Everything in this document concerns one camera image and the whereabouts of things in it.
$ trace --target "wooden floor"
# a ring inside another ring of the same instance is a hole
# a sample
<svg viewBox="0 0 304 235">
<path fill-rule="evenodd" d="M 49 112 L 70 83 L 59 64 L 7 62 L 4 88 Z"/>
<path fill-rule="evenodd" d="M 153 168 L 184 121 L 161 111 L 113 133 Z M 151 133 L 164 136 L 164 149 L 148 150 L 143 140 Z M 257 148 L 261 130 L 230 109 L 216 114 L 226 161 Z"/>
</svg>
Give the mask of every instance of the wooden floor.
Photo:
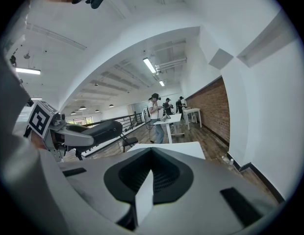
<svg viewBox="0 0 304 235">
<path fill-rule="evenodd" d="M 162 128 L 165 133 L 163 143 L 168 143 L 166 127 L 163 126 Z M 268 188 L 262 183 L 262 181 L 250 168 L 242 172 L 238 172 L 234 166 L 229 166 L 224 163 L 224 161 L 222 160 L 222 156 L 226 156 L 228 152 L 228 147 L 206 128 L 200 128 L 199 124 L 190 123 L 190 130 L 188 130 L 187 126 L 185 125 L 185 121 L 182 120 L 177 125 L 177 132 L 185 133 L 185 135 L 181 137 L 172 137 L 173 143 L 198 141 L 201 145 L 206 160 L 212 161 L 212 163 L 215 163 L 220 166 L 225 166 L 239 177 L 246 179 L 248 182 L 258 187 L 262 192 L 264 192 L 271 199 L 273 199 L 275 203 L 278 204 L 277 200 L 271 194 Z M 150 134 L 151 140 L 154 141 L 155 128 L 151 130 Z M 137 130 L 133 131 L 132 133 L 128 134 L 127 137 L 136 137 L 139 140 L 139 143 L 150 143 L 149 130 L 145 126 L 142 126 Z M 122 140 L 119 140 L 86 159 L 99 159 L 102 157 L 121 154 L 122 152 Z M 66 156 L 64 157 L 64 161 L 66 162 L 77 161 L 77 159 L 78 158 L 75 157 L 74 152 L 66 153 Z"/>
</svg>

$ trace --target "red brick wall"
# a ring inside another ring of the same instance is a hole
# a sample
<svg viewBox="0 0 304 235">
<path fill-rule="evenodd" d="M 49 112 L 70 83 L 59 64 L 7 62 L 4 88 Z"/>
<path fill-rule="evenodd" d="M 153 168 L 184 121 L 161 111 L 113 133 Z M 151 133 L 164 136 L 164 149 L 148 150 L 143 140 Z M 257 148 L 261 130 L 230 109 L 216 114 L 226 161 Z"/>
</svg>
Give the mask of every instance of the red brick wall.
<svg viewBox="0 0 304 235">
<path fill-rule="evenodd" d="M 186 101 L 188 107 L 201 109 L 202 125 L 229 143 L 229 107 L 222 78 L 188 97 Z"/>
</svg>

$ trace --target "linear light fixture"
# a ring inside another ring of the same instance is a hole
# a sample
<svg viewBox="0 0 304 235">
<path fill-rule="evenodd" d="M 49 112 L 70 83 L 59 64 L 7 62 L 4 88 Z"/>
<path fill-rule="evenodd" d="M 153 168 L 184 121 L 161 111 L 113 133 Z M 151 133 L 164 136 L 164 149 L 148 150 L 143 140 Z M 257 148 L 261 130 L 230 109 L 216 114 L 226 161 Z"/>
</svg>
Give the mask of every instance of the linear light fixture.
<svg viewBox="0 0 304 235">
<path fill-rule="evenodd" d="M 17 67 L 16 67 L 16 72 L 29 73 L 29 74 L 35 74 L 35 75 L 40 75 L 41 74 L 40 70 L 28 69 L 28 68 L 17 68 Z"/>
<path fill-rule="evenodd" d="M 153 65 L 151 64 L 150 60 L 148 58 L 143 59 L 143 62 L 148 66 L 148 68 L 150 69 L 150 71 L 152 73 L 156 73 Z"/>
</svg>

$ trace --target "jeans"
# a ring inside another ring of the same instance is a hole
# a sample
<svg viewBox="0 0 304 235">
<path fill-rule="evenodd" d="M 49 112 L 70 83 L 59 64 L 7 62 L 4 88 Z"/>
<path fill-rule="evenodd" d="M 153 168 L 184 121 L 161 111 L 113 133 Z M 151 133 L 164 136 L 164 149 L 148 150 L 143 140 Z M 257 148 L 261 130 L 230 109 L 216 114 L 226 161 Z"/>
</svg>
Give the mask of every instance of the jeans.
<svg viewBox="0 0 304 235">
<path fill-rule="evenodd" d="M 153 125 L 155 122 L 158 122 L 158 121 L 160 121 L 160 119 L 151 119 L 151 125 Z M 155 143 L 163 143 L 164 131 L 160 124 L 157 124 L 155 126 L 155 133 L 156 133 Z"/>
</svg>

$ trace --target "black railing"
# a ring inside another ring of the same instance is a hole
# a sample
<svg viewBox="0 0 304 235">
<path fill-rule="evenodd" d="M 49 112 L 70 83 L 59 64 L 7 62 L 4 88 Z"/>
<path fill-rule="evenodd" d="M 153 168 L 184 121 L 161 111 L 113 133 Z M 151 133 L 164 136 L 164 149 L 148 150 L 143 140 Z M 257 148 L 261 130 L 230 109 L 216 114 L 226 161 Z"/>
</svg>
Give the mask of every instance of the black railing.
<svg viewBox="0 0 304 235">
<path fill-rule="evenodd" d="M 127 132 L 129 130 L 132 130 L 134 127 L 143 123 L 141 113 L 136 113 L 135 112 L 135 114 L 133 114 L 133 115 L 123 116 L 123 117 L 115 117 L 115 118 L 111 118 L 111 119 L 105 119 L 105 120 L 102 120 L 102 121 L 99 121 L 99 122 L 85 124 L 84 126 L 86 126 L 86 127 L 96 126 L 98 124 L 104 123 L 104 122 L 109 121 L 109 120 L 114 120 L 114 121 L 118 121 L 119 123 L 121 123 L 122 126 L 123 126 L 123 132 Z"/>
</svg>

